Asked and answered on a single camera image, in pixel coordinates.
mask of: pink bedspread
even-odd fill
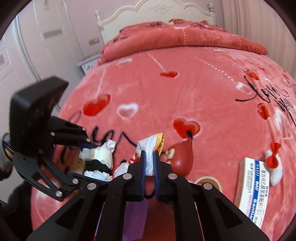
[[[116,140],[114,166],[133,156],[138,140],[163,132],[166,151],[190,131],[194,163],[186,178],[217,178],[231,201],[239,162],[245,157],[264,161],[271,142],[281,143],[284,175],[270,187],[262,226],[275,241],[296,211],[295,92],[291,76],[265,55],[222,47],[163,48],[94,67],[60,117],[86,127],[97,144]],[[33,228],[62,204],[33,189]],[[150,204],[143,240],[151,240],[152,230],[153,240],[173,240],[170,207]]]

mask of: headboard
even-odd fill
[[[200,22],[207,20],[209,24],[215,24],[215,12],[213,4],[208,4],[208,11],[203,10],[194,3],[183,3],[180,0],[140,0],[135,6],[123,6],[110,18],[102,20],[99,11],[96,18],[104,43],[106,44],[122,28],[142,22],[163,21],[180,18],[189,21]]]

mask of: metal rivet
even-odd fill
[[[88,190],[94,190],[94,189],[96,189],[96,184],[95,184],[95,183],[89,183],[89,184],[87,185],[87,189],[88,189]]]
[[[205,183],[203,186],[204,186],[204,189],[207,189],[207,190],[211,190],[213,188],[212,184],[210,183]]]
[[[132,176],[130,173],[126,173],[126,174],[124,174],[122,177],[123,177],[123,179],[125,179],[125,180],[129,180],[129,179],[131,179],[133,176]]]
[[[175,173],[171,173],[171,174],[168,175],[168,178],[169,178],[169,179],[172,179],[172,180],[177,179],[177,177],[178,177],[178,176],[177,176]]]
[[[74,183],[74,184],[78,184],[78,183],[79,183],[79,181],[78,181],[78,179],[77,179],[77,178],[74,178],[74,179],[72,180],[72,183]]]
[[[56,191],[56,196],[61,197],[61,196],[63,196],[63,193],[61,191]]]

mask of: bed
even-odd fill
[[[187,180],[211,176],[231,201],[239,162],[265,161],[271,143],[280,143],[283,178],[270,187],[261,228],[277,240],[296,211],[294,79],[264,46],[215,26],[212,5],[206,11],[178,0],[142,0],[109,19],[101,20],[99,12],[96,17],[105,42],[101,57],[59,116],[87,128],[98,145],[117,141],[115,167],[133,156],[138,140],[155,133],[164,133],[165,151],[192,138]],[[58,147],[54,161],[65,170],[74,155]],[[145,188],[152,192],[153,183]],[[33,228],[66,201],[33,188]],[[142,240],[152,235],[175,239],[172,207],[155,199],[149,200]]]

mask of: purple paper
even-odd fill
[[[126,202],[122,241],[143,238],[149,202]]]

